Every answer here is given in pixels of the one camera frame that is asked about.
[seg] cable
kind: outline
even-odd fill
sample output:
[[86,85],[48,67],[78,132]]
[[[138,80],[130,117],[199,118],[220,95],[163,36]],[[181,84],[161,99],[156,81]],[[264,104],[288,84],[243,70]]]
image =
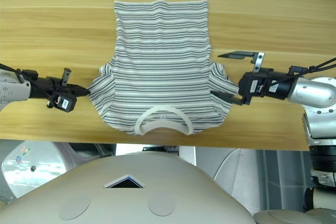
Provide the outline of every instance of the cable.
[[325,70],[329,70],[329,69],[332,69],[332,68],[335,68],[336,67],[336,63],[335,64],[332,64],[332,65],[329,65],[329,66],[326,66],[324,68],[322,68],[323,66],[327,65],[327,64],[330,64],[332,62],[336,61],[336,57],[335,58],[332,58],[330,60],[327,60],[317,66],[310,66],[307,70],[301,72],[301,73],[298,73],[298,74],[293,74],[292,76],[288,76],[287,78],[284,78],[282,80],[279,80],[277,82],[274,82],[274,83],[271,83],[270,86],[274,86],[274,85],[277,85],[281,82],[285,82],[285,81],[288,81],[288,80],[292,80],[292,79],[296,79],[300,76],[303,76],[305,74],[308,74],[308,73],[315,73],[315,72],[321,72],[321,71],[325,71]]

